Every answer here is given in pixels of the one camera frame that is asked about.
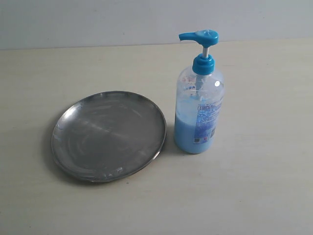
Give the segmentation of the blue soap pump bottle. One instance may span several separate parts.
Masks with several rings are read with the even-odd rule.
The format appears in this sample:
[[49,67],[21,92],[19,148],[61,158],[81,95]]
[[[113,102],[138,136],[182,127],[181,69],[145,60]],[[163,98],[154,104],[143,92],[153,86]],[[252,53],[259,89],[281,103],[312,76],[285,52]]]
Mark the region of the blue soap pump bottle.
[[215,68],[209,48],[219,42],[211,29],[182,33],[181,41],[194,41],[202,53],[185,68],[177,80],[174,140],[183,151],[199,154],[213,139],[224,97],[224,78]]

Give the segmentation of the round steel plate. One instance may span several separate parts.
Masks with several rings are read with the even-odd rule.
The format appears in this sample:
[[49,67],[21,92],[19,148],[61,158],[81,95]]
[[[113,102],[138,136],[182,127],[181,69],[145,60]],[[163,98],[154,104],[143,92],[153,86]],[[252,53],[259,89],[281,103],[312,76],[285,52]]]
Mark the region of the round steel plate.
[[65,174],[107,183],[150,164],[166,135],[166,119],[154,102],[132,92],[108,91],[79,100],[60,116],[51,150]]

